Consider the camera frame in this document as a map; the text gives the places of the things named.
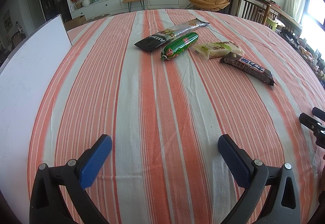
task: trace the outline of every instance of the bread package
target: bread package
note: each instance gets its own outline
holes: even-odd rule
[[[243,55],[244,51],[236,45],[234,42],[217,42],[217,43],[205,43],[193,46],[195,54],[201,54],[208,60],[211,58],[223,57],[229,52]]]

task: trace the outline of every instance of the chocolate bar wrapper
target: chocolate bar wrapper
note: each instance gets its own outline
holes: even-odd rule
[[[220,62],[225,62],[241,69],[242,71],[252,75],[253,77],[256,77],[262,82],[267,83],[271,86],[272,90],[274,90],[275,82],[272,73],[259,64],[256,64],[255,62],[233,52],[230,52],[221,58]]]
[[[172,26],[168,29],[150,35],[141,41],[135,43],[134,45],[143,49],[145,51],[152,52],[160,45],[174,39],[176,36],[185,35],[187,32],[190,32],[191,29],[208,25],[209,23],[203,22],[197,18],[190,20],[188,22],[184,22],[182,24],[178,24]]]

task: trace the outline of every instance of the green sausage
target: green sausage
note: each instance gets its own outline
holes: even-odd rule
[[[199,39],[197,33],[188,33],[166,45],[161,51],[162,60],[171,60],[177,57],[181,52],[189,48]]]

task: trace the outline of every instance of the bottle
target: bottle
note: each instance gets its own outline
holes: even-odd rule
[[[16,22],[16,32],[20,32],[21,34],[24,33],[22,26],[18,21]]]
[[[313,53],[313,59],[315,60],[315,61],[317,61],[317,59],[318,59],[318,53],[319,53],[320,51],[317,49],[314,53]]]

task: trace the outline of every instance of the window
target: window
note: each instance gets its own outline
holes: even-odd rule
[[[306,0],[301,19],[303,31],[300,38],[306,38],[308,45],[319,50],[325,58],[325,2],[324,0]]]

